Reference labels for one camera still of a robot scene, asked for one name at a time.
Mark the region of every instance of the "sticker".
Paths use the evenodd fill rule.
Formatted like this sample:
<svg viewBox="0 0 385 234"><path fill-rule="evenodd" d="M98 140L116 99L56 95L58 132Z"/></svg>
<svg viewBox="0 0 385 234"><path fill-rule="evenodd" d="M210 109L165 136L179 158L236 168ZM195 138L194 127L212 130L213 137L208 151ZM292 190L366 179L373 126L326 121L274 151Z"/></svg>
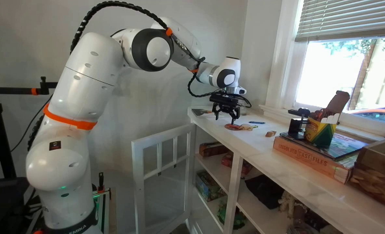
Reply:
<svg viewBox="0 0 385 234"><path fill-rule="evenodd" d="M49 150L58 150L58 149L61 149L61 141L50 142Z"/></svg>

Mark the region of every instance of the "window blinds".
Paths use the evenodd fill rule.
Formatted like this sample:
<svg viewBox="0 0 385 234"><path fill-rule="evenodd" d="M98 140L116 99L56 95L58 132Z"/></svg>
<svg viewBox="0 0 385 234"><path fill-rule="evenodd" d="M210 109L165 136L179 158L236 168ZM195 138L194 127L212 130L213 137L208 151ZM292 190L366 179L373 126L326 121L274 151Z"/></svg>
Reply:
<svg viewBox="0 0 385 234"><path fill-rule="evenodd" d="M385 36L385 0L304 0L295 41Z"/></svg>

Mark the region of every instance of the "cabinet door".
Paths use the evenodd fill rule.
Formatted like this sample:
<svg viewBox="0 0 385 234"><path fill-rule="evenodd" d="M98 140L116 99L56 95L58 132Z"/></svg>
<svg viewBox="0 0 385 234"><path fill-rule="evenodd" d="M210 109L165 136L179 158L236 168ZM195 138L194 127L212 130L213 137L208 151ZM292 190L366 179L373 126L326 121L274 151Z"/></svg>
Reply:
<svg viewBox="0 0 385 234"><path fill-rule="evenodd" d="M136 234L168 234L191 212L195 124L132 141Z"/></svg>

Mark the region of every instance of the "wooden crate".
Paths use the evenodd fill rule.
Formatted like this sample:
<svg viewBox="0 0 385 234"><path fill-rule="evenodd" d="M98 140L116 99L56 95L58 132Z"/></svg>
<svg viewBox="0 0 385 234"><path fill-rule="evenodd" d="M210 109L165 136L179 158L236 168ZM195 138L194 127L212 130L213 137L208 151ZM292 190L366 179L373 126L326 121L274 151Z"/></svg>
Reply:
<svg viewBox="0 0 385 234"><path fill-rule="evenodd" d="M385 204L385 140L360 150L350 185Z"/></svg>

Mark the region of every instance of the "white wall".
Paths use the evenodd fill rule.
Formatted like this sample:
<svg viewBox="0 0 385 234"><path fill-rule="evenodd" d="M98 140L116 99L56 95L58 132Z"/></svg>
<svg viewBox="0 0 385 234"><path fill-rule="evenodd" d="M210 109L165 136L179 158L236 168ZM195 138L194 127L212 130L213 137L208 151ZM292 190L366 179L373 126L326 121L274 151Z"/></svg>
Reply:
<svg viewBox="0 0 385 234"><path fill-rule="evenodd" d="M58 81L77 27L98 2L0 0L0 86L38 86L42 75L48 81ZM242 55L246 0L132 2L187 27L201 41L202 55L208 62L217 64L225 56ZM110 35L121 28L147 28L151 24L151 19L138 12L109 7L93 17L86 32ZM131 70L119 80L113 98L91 133L93 178L104 171L106 185L118 188L119 233L134 229L130 141L185 124L188 106L208 103L208 98L195 99L188 94L190 78L191 73L173 62L155 73ZM194 83L192 90L203 93L213 89ZM47 98L0 95L11 146ZM27 141L28 134L13 153L19 176L25 176Z"/></svg>
<svg viewBox="0 0 385 234"><path fill-rule="evenodd" d="M240 85L253 108L265 104L282 0L248 0Z"/></svg>

